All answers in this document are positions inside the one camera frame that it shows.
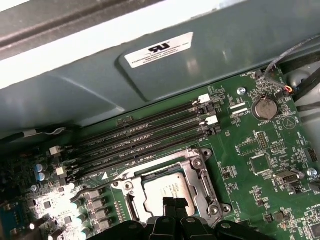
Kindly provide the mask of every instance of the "sticker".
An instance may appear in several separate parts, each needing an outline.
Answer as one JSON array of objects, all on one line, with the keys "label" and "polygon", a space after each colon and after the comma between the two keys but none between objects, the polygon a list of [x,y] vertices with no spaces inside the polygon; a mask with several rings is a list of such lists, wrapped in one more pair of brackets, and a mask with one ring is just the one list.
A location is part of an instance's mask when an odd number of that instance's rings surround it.
[{"label": "sticker", "polygon": [[193,35],[193,32],[189,32],[167,41],[159,42],[142,50],[135,51],[124,57],[134,69],[173,54],[180,53],[184,50],[188,50],[191,48]]}]

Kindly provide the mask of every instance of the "cpu socket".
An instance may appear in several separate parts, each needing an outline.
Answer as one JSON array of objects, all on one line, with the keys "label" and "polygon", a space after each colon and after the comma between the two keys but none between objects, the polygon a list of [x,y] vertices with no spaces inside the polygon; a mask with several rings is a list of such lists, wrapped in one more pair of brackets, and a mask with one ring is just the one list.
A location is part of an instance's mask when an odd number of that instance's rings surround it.
[{"label": "cpu socket", "polygon": [[164,197],[185,198],[188,216],[199,216],[213,226],[231,207],[218,201],[205,164],[211,155],[207,148],[176,152],[125,170],[112,187],[122,191],[134,221],[163,216]]}]

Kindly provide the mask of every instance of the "motherboard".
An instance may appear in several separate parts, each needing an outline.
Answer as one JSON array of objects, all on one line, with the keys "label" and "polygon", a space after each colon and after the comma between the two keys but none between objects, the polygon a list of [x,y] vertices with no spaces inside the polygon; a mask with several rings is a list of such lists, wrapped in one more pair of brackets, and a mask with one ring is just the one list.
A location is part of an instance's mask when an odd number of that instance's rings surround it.
[{"label": "motherboard", "polygon": [[[283,82],[280,69],[271,75]],[[85,240],[162,216],[170,197],[212,227],[229,220],[276,240],[313,240],[318,171],[291,94],[257,69],[11,156],[0,233]]]}]

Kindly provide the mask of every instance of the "gray metal panel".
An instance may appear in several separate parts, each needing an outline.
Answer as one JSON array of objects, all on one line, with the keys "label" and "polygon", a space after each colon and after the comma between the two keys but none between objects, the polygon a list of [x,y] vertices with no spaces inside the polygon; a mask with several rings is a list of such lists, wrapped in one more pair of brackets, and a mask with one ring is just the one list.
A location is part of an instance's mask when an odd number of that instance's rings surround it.
[{"label": "gray metal panel", "polygon": [[163,0],[32,0],[26,2],[0,13],[0,60],[161,1]]},{"label": "gray metal panel", "polygon": [[[320,32],[319,13],[318,0],[250,0],[108,49],[1,90],[0,131],[86,126],[242,73]],[[121,55],[188,32],[190,50],[136,69],[120,66]]]}]

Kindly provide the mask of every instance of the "ul logo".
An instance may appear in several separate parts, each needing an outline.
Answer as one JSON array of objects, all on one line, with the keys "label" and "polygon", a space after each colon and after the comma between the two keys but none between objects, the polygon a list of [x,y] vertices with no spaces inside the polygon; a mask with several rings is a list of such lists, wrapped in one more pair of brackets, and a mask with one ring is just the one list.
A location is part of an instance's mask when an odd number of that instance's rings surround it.
[{"label": "ul logo", "polygon": [[164,44],[161,44],[161,45],[158,45],[158,46],[154,46],[152,48],[149,48],[148,50],[150,52],[153,52],[154,54],[157,53],[157,52],[160,52],[160,51],[163,51],[163,50],[166,50],[170,48],[169,44],[167,43],[164,43]]}]

